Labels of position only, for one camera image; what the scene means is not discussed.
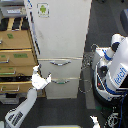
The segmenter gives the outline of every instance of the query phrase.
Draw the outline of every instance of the label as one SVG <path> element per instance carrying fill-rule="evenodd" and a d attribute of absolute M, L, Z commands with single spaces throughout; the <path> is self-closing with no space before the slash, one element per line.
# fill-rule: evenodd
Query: label
<path fill-rule="evenodd" d="M 28 58 L 26 53 L 21 53 L 21 54 L 13 54 L 14 58 Z"/>
<path fill-rule="evenodd" d="M 9 13 L 9 14 L 20 14 L 20 9 L 12 9 L 12 10 L 7 10 L 7 12 Z"/>
<path fill-rule="evenodd" d="M 6 56 L 5 55 L 1 55 L 1 58 L 6 58 Z"/>
<path fill-rule="evenodd" d="M 9 39 L 13 39 L 13 35 L 12 34 L 7 34 Z"/>
<path fill-rule="evenodd" d="M 10 70 L 11 70 L 11 69 L 13 69 L 13 68 L 8 68 L 8 69 L 10 69 Z"/>
<path fill-rule="evenodd" d="M 128 71 L 123 67 L 122 64 L 120 64 L 113 77 L 113 81 L 115 85 L 117 85 L 117 87 L 120 87 L 120 85 L 123 83 L 127 74 L 128 74 Z"/>

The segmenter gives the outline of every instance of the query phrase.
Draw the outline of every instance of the freezer drawer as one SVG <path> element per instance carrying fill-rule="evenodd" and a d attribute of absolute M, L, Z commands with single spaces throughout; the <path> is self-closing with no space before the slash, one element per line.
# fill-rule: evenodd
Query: freezer drawer
<path fill-rule="evenodd" d="M 52 78 L 79 77 L 82 59 L 48 60 L 38 61 L 41 64 L 41 74 L 47 77 L 49 72 Z"/>
<path fill-rule="evenodd" d="M 1 82 L 0 93 L 24 93 L 32 87 L 32 82 Z"/>
<path fill-rule="evenodd" d="M 32 50 L 1 50 L 0 66 L 35 65 Z"/>
<path fill-rule="evenodd" d="M 31 48 L 28 32 L 0 31 L 0 49 L 24 49 Z"/>
<path fill-rule="evenodd" d="M 45 88 L 47 99 L 77 98 L 79 79 L 52 79 Z"/>
<path fill-rule="evenodd" d="M 32 76 L 34 66 L 0 67 L 0 77 Z"/>

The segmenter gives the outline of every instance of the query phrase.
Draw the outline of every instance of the sticker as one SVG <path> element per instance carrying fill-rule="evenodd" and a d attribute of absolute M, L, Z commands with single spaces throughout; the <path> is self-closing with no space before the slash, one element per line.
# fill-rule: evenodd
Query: sticker
<path fill-rule="evenodd" d="M 49 17 L 49 5 L 47 3 L 37 4 L 39 17 Z"/>
<path fill-rule="evenodd" d="M 13 35 L 12 34 L 7 34 L 9 39 L 13 39 Z"/>
<path fill-rule="evenodd" d="M 26 53 L 21 53 L 21 54 L 13 54 L 14 58 L 28 58 Z"/>
<path fill-rule="evenodd" d="M 6 56 L 5 55 L 1 55 L 1 58 L 6 58 Z"/>

